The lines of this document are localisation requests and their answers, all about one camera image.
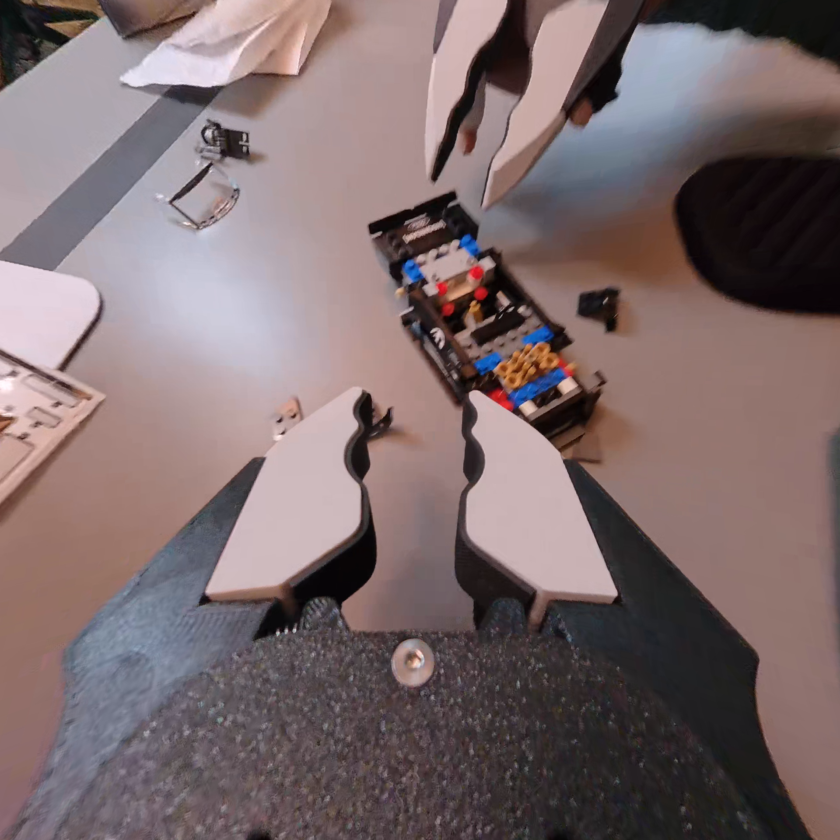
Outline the small light grey brick plate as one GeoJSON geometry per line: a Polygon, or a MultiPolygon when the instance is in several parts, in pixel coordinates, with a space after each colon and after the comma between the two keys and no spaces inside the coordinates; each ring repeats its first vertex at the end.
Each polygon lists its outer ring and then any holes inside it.
{"type": "Polygon", "coordinates": [[[274,442],[281,440],[303,419],[301,404],[296,395],[286,399],[276,410],[272,419],[271,436],[274,442]]]}

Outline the white paper bag pile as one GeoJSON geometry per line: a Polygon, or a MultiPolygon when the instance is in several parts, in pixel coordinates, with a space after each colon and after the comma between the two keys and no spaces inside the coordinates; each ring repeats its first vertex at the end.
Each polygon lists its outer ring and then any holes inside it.
{"type": "Polygon", "coordinates": [[[121,83],[222,88],[253,75],[300,74],[331,1],[217,1],[160,43],[121,83]]]}

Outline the black toy brick car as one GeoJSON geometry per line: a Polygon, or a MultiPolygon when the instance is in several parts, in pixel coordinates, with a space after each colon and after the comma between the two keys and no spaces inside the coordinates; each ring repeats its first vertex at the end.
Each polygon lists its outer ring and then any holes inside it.
{"type": "Polygon", "coordinates": [[[396,284],[402,328],[455,402],[479,392],[557,449],[583,443],[606,378],[564,356],[573,340],[512,275],[455,192],[368,224],[396,284]]]}

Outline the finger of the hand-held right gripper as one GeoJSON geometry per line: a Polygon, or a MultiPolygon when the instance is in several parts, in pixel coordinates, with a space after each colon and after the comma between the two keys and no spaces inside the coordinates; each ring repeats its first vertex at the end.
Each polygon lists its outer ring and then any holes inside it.
{"type": "Polygon", "coordinates": [[[441,2],[427,89],[424,152],[427,176],[436,182],[473,108],[493,41],[508,1],[441,2]]]}
{"type": "Polygon", "coordinates": [[[571,109],[566,100],[606,8],[606,2],[573,1],[543,17],[531,47],[528,83],[490,162],[483,209],[519,184],[562,130],[571,109]]]}

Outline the person's right forearm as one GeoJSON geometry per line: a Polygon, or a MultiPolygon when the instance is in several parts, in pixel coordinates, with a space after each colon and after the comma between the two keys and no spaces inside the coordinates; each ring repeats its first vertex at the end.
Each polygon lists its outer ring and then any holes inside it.
{"type": "Polygon", "coordinates": [[[680,187],[689,263],[723,296],[778,312],[839,313],[838,156],[744,156],[680,187]]]}

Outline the dark toy set box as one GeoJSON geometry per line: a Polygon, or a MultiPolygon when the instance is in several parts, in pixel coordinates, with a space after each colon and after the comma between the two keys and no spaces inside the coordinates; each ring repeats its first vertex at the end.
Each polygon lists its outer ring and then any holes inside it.
{"type": "Polygon", "coordinates": [[[98,1],[101,11],[121,38],[193,16],[208,1],[98,1]]]}

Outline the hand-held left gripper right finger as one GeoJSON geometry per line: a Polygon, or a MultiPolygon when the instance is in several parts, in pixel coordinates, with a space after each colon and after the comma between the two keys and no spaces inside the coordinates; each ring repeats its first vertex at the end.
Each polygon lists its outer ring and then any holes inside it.
{"type": "Polygon", "coordinates": [[[540,627],[552,604],[607,606],[620,593],[558,449],[487,395],[463,408],[466,486],[455,577],[480,626],[499,601],[540,627]]]}

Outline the clear toy windshield piece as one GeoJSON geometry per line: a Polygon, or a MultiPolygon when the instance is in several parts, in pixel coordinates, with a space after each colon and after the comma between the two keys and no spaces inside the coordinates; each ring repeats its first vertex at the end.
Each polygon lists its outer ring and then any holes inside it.
{"type": "Polygon", "coordinates": [[[174,224],[195,233],[224,219],[237,205],[241,188],[218,162],[200,160],[187,182],[172,194],[157,194],[174,224]]]}

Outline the white book stand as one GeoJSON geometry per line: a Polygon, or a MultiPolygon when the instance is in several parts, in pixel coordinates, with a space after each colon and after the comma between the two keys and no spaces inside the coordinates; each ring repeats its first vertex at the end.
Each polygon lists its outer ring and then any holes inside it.
{"type": "Polygon", "coordinates": [[[90,283],[54,270],[1,262],[1,350],[63,370],[95,326],[102,297],[90,283]]]}

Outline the small black grey brick piece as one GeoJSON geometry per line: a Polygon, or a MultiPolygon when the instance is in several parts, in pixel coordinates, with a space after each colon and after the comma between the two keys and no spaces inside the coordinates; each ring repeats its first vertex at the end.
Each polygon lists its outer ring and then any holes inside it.
{"type": "Polygon", "coordinates": [[[201,128],[196,152],[207,161],[246,161],[250,158],[249,132],[228,129],[208,119],[201,128]]]}

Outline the white sticker sheet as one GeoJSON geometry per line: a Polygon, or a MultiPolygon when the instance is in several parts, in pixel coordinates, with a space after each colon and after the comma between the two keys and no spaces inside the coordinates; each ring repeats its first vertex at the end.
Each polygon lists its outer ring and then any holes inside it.
{"type": "Polygon", "coordinates": [[[105,401],[63,371],[1,352],[1,502],[105,401]]]}

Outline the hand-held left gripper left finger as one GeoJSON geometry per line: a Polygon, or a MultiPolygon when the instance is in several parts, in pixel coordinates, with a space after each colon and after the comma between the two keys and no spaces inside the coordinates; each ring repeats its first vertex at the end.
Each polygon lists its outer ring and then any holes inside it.
{"type": "Polygon", "coordinates": [[[206,585],[212,602],[347,601],[375,569],[371,394],[353,386],[276,442],[206,585]]]}

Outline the black wheel arch brick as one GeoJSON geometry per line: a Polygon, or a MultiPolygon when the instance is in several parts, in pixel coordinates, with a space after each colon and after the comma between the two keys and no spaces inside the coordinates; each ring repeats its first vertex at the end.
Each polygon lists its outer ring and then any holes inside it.
{"type": "Polygon", "coordinates": [[[576,314],[602,323],[605,331],[612,333],[617,329],[620,296],[616,287],[583,291],[577,300],[576,314]]]}

